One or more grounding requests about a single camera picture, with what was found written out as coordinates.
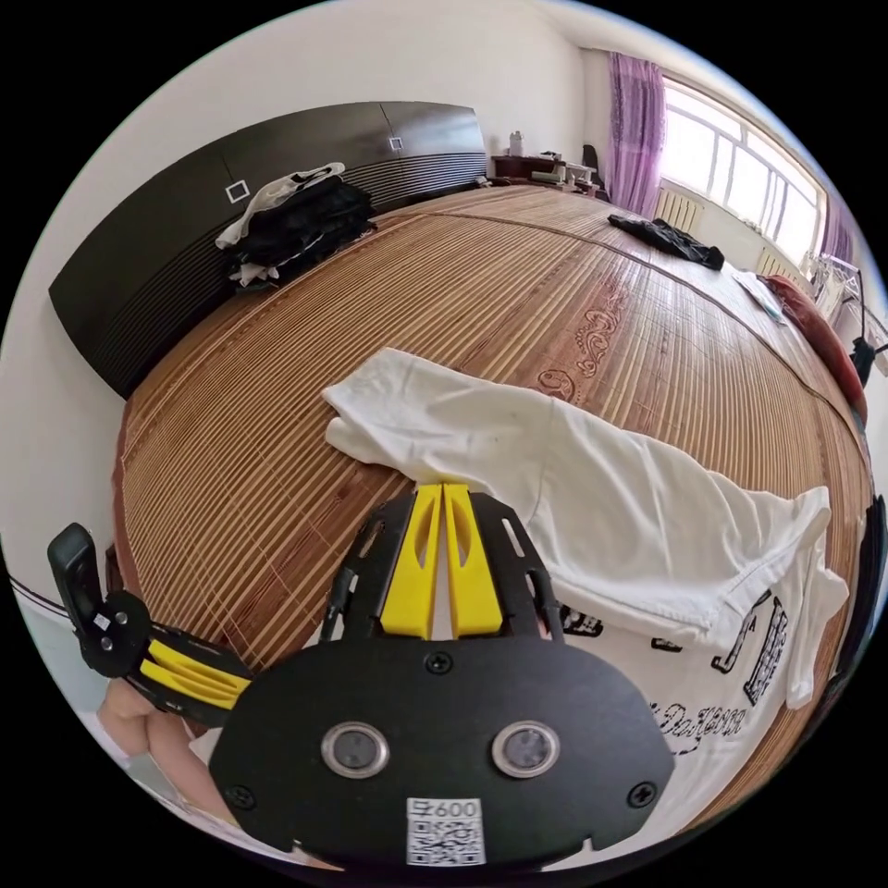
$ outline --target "black mounting plate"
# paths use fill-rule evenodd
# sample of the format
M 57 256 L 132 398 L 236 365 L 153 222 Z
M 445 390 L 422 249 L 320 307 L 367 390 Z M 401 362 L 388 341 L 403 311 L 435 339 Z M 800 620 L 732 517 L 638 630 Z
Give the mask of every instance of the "black mounting plate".
M 443 674 L 426 667 L 435 652 L 451 658 Z M 553 729 L 561 753 L 549 771 L 515 779 L 497 770 L 491 744 L 525 720 Z M 322 738 L 342 722 L 386 737 L 382 772 L 354 780 L 327 767 Z M 636 833 L 672 767 L 648 703 L 624 675 L 527 636 L 309 647 L 255 677 L 210 760 L 220 791 L 240 800 L 232 814 L 249 835 L 285 851 L 296 841 L 346 870 L 400 869 L 412 882 L 444 871 L 408 868 L 408 798 L 480 800 L 483 869 L 527 870 L 575 853 L 587 837 L 600 849 Z M 633 807 L 641 783 L 656 792 Z

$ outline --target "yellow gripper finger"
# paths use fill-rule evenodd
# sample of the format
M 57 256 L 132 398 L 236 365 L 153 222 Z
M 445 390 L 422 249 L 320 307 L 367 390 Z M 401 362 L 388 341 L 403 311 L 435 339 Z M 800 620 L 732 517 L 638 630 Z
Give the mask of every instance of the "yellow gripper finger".
M 444 520 L 453 637 L 497 633 L 502 610 L 466 485 L 444 485 Z
M 432 637 L 440 522 L 441 485 L 421 485 L 382 610 L 382 628 L 389 635 Z
M 164 687 L 221 709 L 233 709 L 250 683 L 248 679 L 193 660 L 160 641 L 153 641 L 148 653 L 153 661 L 145 659 L 142 662 L 143 675 Z

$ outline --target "bottle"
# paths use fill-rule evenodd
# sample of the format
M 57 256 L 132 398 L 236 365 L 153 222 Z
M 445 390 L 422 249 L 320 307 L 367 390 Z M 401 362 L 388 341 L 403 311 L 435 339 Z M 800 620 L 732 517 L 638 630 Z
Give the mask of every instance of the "bottle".
M 519 129 L 511 133 L 509 136 L 509 156 L 524 156 L 524 136 L 521 134 L 521 131 Z

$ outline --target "bed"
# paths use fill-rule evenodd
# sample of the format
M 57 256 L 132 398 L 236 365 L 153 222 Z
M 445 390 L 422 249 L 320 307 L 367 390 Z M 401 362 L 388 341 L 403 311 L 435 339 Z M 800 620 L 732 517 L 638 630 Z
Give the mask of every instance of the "bed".
M 274 295 L 217 310 L 127 403 L 114 471 L 127 588 L 156 620 L 254 667 L 299 649 L 368 510 L 409 487 L 324 441 L 320 390 L 389 346 L 564 399 L 748 489 L 827 485 L 828 564 L 854 589 L 871 475 L 833 378 L 728 265 L 655 252 L 612 212 L 537 187 L 452 195 L 382 216 Z M 815 699 L 844 625 L 843 612 L 821 644 Z M 810 710 L 785 710 L 700 819 L 761 786 Z

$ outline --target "label sticker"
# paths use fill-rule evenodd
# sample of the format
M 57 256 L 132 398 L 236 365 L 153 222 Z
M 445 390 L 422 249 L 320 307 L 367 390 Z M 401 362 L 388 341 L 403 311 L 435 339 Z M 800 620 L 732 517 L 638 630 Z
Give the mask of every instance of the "label sticker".
M 408 798 L 407 863 L 474 867 L 485 863 L 479 798 Z

